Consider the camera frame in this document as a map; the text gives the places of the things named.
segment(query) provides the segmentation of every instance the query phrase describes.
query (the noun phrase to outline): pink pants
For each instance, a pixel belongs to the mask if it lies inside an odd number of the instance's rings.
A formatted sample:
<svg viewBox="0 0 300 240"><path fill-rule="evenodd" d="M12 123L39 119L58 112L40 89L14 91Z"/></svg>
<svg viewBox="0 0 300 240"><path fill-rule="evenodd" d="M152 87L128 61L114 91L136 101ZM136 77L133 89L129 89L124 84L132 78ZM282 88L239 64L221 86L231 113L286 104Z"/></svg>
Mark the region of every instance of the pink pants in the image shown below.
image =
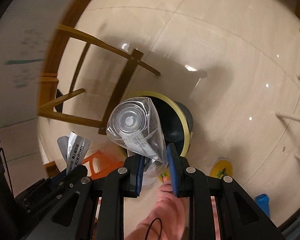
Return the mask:
<svg viewBox="0 0 300 240"><path fill-rule="evenodd" d="M171 181L165 182L159 187L158 201L150 214L141 221L136 230L129 234L125 240L144 240L150 223L155 218L162 221L161 240L181 240L185 229L185 213L188 208L188 198L176 198L172 192ZM211 197L212 209L215 221L216 240L220 239L218 215L214 197ZM156 220L149 232L147 240L157 240L160 234L161 224Z"/></svg>

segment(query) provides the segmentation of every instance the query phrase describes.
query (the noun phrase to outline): wooden frame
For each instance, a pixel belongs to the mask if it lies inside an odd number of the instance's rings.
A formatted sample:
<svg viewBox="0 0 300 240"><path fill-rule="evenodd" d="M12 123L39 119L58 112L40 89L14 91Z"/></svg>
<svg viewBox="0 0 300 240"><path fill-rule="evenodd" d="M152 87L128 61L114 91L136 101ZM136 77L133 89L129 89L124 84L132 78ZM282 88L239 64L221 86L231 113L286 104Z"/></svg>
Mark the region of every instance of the wooden frame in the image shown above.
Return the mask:
<svg viewBox="0 0 300 240"><path fill-rule="evenodd" d="M132 54L130 55L120 49L117 49L115 47L112 47L112 46L106 44L105 42L97 39L94 36L91 36L87 33L84 33L82 31L76 30L74 28L71 28L71 27L65 26L65 25L59 25L59 27L57 28L57 34L66 35L68 38L71 37L71 38L75 38L77 40L85 41L86 45L82 51L82 54L80 56L80 59L78 61L77 67L76 67L76 70L74 72L74 76L72 78L69 93L64 96L61 96L59 98L56 98L53 100L48 100L48 102L45 102L44 100L39 100L38 115L44 116L47 118L51 118L51 119L64 121L64 122L70 122L70 123L76 123L76 124L96 127L96 128L99 128L99 134L106 134L106 126L107 126L110 114L112 113L113 109L120 103L122 95L123 95L125 89L127 88L127 85L129 83L136 67L138 65L140 65L141 67L149 70L150 72L154 73L155 75L160 75L160 72L155 70L154 68L150 67L148 64L142 62L141 58L143 56L143 53L136 49L134 49ZM73 91L73 89L74 89L74 85L77 81L78 74L80 72L83 60L84 60L91 44L101 47L103 49L109 50L115 54L118 54L118 55L128 59L127 64L125 65L125 67L120 75L120 78L114 88L114 91L111 95L109 103L106 107L105 114L101 121L78 117L78 116L73 116L73 115L69 115L69 114L58 113L58 112L53 111L54 106L57 106L60 103L63 103L64 101L69 100L69 99L85 92L85 89L83 89L83 88L80 88L75 91ZM50 87L50 91L55 93L57 84L58 84L56 74L46 73L45 76L42 77L42 81L43 81L42 84L45 81L48 84L55 84L54 86Z"/></svg>

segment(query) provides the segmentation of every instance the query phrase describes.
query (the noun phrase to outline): orange plastic object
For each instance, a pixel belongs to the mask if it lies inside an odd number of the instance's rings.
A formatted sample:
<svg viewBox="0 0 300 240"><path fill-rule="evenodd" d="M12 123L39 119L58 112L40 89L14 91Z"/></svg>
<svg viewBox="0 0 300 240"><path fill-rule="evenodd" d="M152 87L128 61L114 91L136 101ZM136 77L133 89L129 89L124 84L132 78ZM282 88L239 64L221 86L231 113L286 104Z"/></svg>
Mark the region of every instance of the orange plastic object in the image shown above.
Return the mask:
<svg viewBox="0 0 300 240"><path fill-rule="evenodd" d="M100 160L99 166L101 171L95 172L93 168L93 159L97 158ZM118 169L123 166L123 162L119 161L113 161L112 159L108 158L104 154L102 154L100 151L97 151L96 153L90 155L89 157L85 158L82 162L82 164L85 164L89 162L89 167L91 171L90 178L92 179L100 179L102 177L107 176L111 171L114 171L115 169Z"/></svg>

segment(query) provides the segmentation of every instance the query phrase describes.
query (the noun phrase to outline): yellow slipper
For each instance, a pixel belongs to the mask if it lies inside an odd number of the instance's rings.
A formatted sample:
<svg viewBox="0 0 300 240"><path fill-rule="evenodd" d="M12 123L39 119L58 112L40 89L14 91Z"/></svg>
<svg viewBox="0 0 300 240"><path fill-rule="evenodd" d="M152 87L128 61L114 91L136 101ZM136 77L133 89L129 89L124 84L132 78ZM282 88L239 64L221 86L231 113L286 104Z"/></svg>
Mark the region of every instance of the yellow slipper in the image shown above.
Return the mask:
<svg viewBox="0 0 300 240"><path fill-rule="evenodd" d="M232 164L227 159L220 158L214 164L210 172L210 176L221 179L223 176L227 176L227 175L228 176L233 175Z"/></svg>

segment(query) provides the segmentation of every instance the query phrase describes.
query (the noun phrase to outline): silver bolt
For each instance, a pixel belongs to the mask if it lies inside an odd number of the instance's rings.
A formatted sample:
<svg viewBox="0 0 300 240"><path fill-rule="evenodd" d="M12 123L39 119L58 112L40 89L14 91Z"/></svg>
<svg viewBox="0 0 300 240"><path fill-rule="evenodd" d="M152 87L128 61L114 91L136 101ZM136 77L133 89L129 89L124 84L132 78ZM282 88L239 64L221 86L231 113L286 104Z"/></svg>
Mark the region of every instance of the silver bolt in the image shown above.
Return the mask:
<svg viewBox="0 0 300 240"><path fill-rule="evenodd" d="M188 167L188 168L186 168L186 172L195 173L195 168L194 167Z"/></svg>
<svg viewBox="0 0 300 240"><path fill-rule="evenodd" d="M121 167L121 168L118 169L118 172L119 172L120 174L125 174L127 171L128 171L128 170L127 170L127 168L125 168L125 167Z"/></svg>
<svg viewBox="0 0 300 240"><path fill-rule="evenodd" d="M223 180L226 182L226 183L230 183L233 181L233 179L230 177L230 176L224 176L223 177Z"/></svg>
<svg viewBox="0 0 300 240"><path fill-rule="evenodd" d="M82 179L81 179L81 183L82 184L87 184L87 183L89 183L90 182L90 177L83 177Z"/></svg>

